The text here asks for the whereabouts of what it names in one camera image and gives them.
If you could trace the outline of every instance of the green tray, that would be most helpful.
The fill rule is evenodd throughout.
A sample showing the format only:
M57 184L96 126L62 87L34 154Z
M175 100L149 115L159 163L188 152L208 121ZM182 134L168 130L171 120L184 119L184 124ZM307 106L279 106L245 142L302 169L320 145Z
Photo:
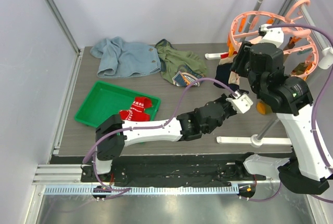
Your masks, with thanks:
M120 110L128 110L135 97L151 99L152 107L146 109L145 113L149 114L150 120L153 121L161 99L103 81L94 84L74 119L96 128L111 115L118 114Z

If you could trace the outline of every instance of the black base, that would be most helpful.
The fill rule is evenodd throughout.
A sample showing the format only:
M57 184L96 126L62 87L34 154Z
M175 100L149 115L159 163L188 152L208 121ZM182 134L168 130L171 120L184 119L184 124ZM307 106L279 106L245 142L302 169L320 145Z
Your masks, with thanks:
M248 154L220 155L151 155L121 156L112 163L112 170L101 175L110 182L113 174L118 187L222 187L231 181L253 180L242 165ZM290 157L290 153L266 154L271 157ZM84 167L82 182L96 182L92 166ZM257 180L266 177L257 175Z
M312 180L301 174L298 161L291 159L290 163L278 168L282 184L296 194L322 194L329 188L328 180Z

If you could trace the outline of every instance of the fabric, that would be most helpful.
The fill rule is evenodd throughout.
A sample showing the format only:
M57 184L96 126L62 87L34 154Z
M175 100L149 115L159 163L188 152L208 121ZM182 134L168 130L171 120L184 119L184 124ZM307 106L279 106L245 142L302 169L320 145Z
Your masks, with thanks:
M161 71L161 61L152 46L131 42L120 37L104 39L90 53L100 59L100 78L140 77Z
M229 86L231 90L236 91L239 89L239 78L236 73L235 76L233 76L234 83L229 83L229 78L231 75L230 68L231 68L232 63L225 63L222 65L218 65L216 68L216 77L215 79L224 83L225 85ZM223 88L217 83L214 83L214 85L218 88Z
M150 115L145 113L146 108L152 107L152 102L146 97L136 97L129 110L120 111L120 118L128 121L149 121Z
M219 61L219 64L228 64L228 63L232 63L234 61L234 57L236 55L232 55L230 57L226 57L226 58L221 58Z
M165 39L156 44L161 59L162 77L176 86L187 86L194 80L207 76L203 59L192 51L178 51Z
M296 75L299 76L301 74L303 74L306 70L308 70L309 67L312 66L312 62L311 63L305 63L305 62L300 62L291 72L291 75Z

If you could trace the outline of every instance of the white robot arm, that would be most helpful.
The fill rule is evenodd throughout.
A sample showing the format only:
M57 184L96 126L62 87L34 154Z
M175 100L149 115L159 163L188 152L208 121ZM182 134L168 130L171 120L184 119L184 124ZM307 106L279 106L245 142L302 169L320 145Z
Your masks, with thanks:
M292 192L321 194L329 187L326 179L332 171L325 166L312 135L313 98L304 80L284 74L283 51L279 49L284 39L283 31L279 28L272 30L268 31L264 26L260 31L263 38L257 44L243 42L231 70L246 77L257 98L277 114L291 140L295 156L275 159L249 154L244 160L244 168L250 174L280 178ZM199 139L202 134L209 134L220 127L229 117L247 112L252 104L246 94L237 91L235 95L222 95L169 121L128 122L121 121L118 115L111 116L97 128L96 141L116 129L126 130L108 137L97 146L97 173L110 172L112 160L120 156L124 146L147 141ZM327 158L333 164L319 129L317 133Z

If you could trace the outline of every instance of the orange clip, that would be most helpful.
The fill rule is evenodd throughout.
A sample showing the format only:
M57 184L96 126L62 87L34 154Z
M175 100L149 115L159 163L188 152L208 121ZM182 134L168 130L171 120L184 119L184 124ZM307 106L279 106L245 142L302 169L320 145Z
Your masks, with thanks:
M274 23L274 18L273 17L271 17L270 19L268 19L266 21L266 24L273 24L273 23Z
M299 38L299 37L293 37L290 41L289 41L289 43L291 44L291 43L296 43L297 41L299 41L299 40L301 40L302 38Z
M231 44L229 46L229 54L228 54L228 57L231 57L232 55L234 55L234 51L235 51L235 48L234 46Z
M230 33L228 33L228 40L227 40L227 46L228 46L228 47L230 46L230 43L231 43L231 40L230 40Z
M313 65L313 62L310 62L309 65L308 65L308 67L306 67L304 73L307 73L307 71L311 69L312 65Z
M253 30L258 21L259 21L259 15L255 16L255 18L252 20L249 30Z
M241 31L243 31L243 28L244 28L245 22L246 22L246 16L243 17L242 20L240 21L240 25L239 25L239 28L238 28L238 32L239 32L239 33L240 33Z

